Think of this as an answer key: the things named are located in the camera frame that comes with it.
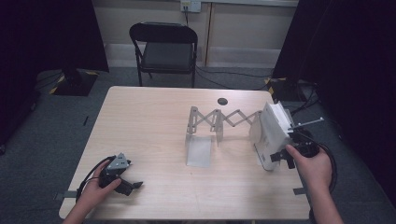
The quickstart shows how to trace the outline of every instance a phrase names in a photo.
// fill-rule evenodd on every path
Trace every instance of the person's left hand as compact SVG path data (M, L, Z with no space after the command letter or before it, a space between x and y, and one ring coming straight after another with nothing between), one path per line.
M88 209L93 209L96 205L101 203L106 196L115 189L120 183L121 179L113 180L105 188L99 187L99 174L108 165L109 160L104 161L93 173L92 179L87 183L87 186L82 191L78 203L83 203Z

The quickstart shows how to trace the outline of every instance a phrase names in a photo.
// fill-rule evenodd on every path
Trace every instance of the gray carpet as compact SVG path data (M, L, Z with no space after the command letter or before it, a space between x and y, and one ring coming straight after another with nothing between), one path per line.
M211 68L210 71L245 73L206 73L198 70L195 88L257 90L264 86L263 76L269 69ZM137 86L135 68L110 68L101 73L88 97L56 96L48 92L56 71L39 75L48 77L37 83L42 92L35 110L7 143L7 152L0 157L0 223L61 223L58 212L61 202L54 201L56 192L68 189L79 158L90 136L107 90L112 86ZM150 87L189 88L190 76L144 75ZM208 81L218 82L222 86ZM301 103L283 102L290 110ZM320 104L297 113L296 122L323 117L326 121L308 129L319 142L328 146L337 161L338 183L333 198L345 223L396 223L396 211L377 185L364 163L338 138L336 122ZM310 223L303 221L260 221L259 223Z

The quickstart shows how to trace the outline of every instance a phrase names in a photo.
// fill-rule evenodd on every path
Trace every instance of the wall outlet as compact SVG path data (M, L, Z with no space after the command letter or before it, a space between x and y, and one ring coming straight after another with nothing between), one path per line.
M201 12L201 2L198 1L180 1L180 11Z

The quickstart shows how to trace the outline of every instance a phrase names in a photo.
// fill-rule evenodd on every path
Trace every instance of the wooden table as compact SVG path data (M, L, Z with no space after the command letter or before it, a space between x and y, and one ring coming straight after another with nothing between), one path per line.
M228 100L219 105L220 97ZM209 126L197 135L213 135L209 168L186 165L185 138L191 106L203 114L241 109L246 115L271 102L266 91L228 91L112 87L107 94L69 190L76 190L92 167L123 152L133 165L122 177L143 186L130 196L111 193L87 218L94 219L308 219L297 170L281 162L273 172L262 169L248 138L249 124L224 123L219 146ZM74 199L65 199L65 218Z

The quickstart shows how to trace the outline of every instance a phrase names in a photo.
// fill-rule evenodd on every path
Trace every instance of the chair backrest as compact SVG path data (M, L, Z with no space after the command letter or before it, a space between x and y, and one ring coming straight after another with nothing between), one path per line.
M131 27L129 36L135 41L157 43L194 44L198 42L197 34L188 26L178 23L139 22Z

